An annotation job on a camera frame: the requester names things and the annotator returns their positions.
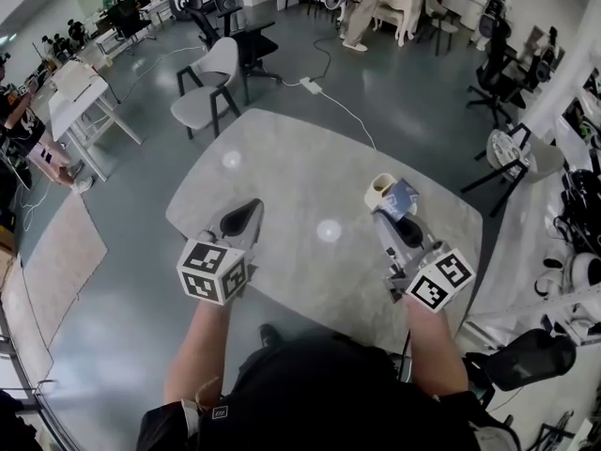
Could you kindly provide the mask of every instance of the carpet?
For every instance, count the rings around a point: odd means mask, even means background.
[[[2,289],[2,305],[7,316],[12,344],[19,355],[27,379],[32,386],[36,386],[39,381],[48,376],[53,366],[53,358],[36,324],[36,317],[23,280],[21,259],[18,257]]]
[[[69,194],[25,266],[29,298],[46,347],[84,284],[106,255],[84,201]]]

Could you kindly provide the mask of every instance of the shoe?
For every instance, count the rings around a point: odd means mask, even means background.
[[[279,346],[284,342],[282,335],[271,324],[261,324],[259,326],[259,334],[264,348]]]
[[[347,43],[347,41],[343,41],[342,42],[343,47],[347,47],[348,49],[351,50],[356,50],[357,52],[366,52],[367,51],[367,47],[365,47],[365,45],[363,45],[362,43],[357,43],[356,45],[351,45],[350,43]]]
[[[87,191],[90,187],[92,187],[93,183],[94,183],[94,178],[88,177],[87,179],[77,180],[76,182],[74,182],[73,185],[71,186],[71,189],[74,194],[81,195],[85,191]]]
[[[83,168],[84,168],[84,163],[82,161],[78,161],[74,165],[70,165],[69,167],[67,167],[67,173],[69,174],[69,177],[71,177],[72,179],[75,179],[79,175],[79,173],[82,171]]]

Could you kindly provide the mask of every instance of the floor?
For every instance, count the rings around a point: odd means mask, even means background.
[[[460,36],[453,50],[434,57],[434,42],[399,49],[392,31],[372,33],[366,54],[343,49],[330,19],[315,20],[304,7],[275,12],[272,4],[254,8],[252,18],[274,18],[265,34],[280,49],[265,59],[267,68],[288,83],[318,76],[328,62],[312,42],[332,56],[319,84],[328,95],[361,117],[378,149],[458,194],[481,177],[487,166],[473,156],[485,146],[491,122],[484,109],[466,110],[466,88],[484,56],[466,48]],[[117,96],[160,57],[200,44],[193,23],[167,23],[156,41],[144,41],[135,55],[123,54],[102,74]],[[185,51],[166,57],[138,84],[117,112],[145,142],[135,145],[123,132],[111,130],[96,153],[110,172],[84,196],[85,204],[109,251],[63,321],[50,352],[54,367],[44,394],[57,418],[81,449],[133,449],[143,413],[162,400],[166,368],[188,327],[195,302],[181,291],[175,262],[183,240],[164,214],[176,188],[204,149],[212,130],[193,141],[171,116],[177,98],[175,73],[202,52]],[[302,86],[251,82],[252,106],[301,118],[368,144],[359,122]],[[242,103],[241,92],[235,95]],[[223,120],[223,128],[232,121]],[[38,202],[46,191],[41,180],[26,196]],[[490,258],[501,218],[489,219],[502,187],[480,188],[465,199],[485,217],[481,272]],[[23,263],[31,255],[46,225],[67,195],[52,186],[36,209],[28,232],[21,232]],[[292,336],[315,324],[249,288],[234,306],[227,348],[225,392],[237,369],[259,347],[255,331],[272,322]]]

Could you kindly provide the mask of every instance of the pants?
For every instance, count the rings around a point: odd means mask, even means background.
[[[345,32],[345,41],[349,45],[357,45],[365,30],[372,21],[379,0],[348,0],[345,8],[345,19],[342,28]]]

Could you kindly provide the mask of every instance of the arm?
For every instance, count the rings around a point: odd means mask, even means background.
[[[231,304],[220,306],[201,301],[186,338],[171,364],[164,389],[164,404],[189,399],[213,407],[220,399],[225,362],[225,342]]]
[[[8,130],[12,129],[16,125],[16,123],[21,119],[21,117],[25,113],[25,110],[27,110],[29,103],[31,102],[32,95],[33,94],[31,91],[27,92],[23,96],[21,103],[19,103],[19,105],[17,105],[15,109],[10,114],[8,114],[7,120],[4,123],[4,126]]]
[[[468,391],[468,373],[444,312],[434,314],[409,296],[403,302],[411,331],[413,382],[430,396]]]

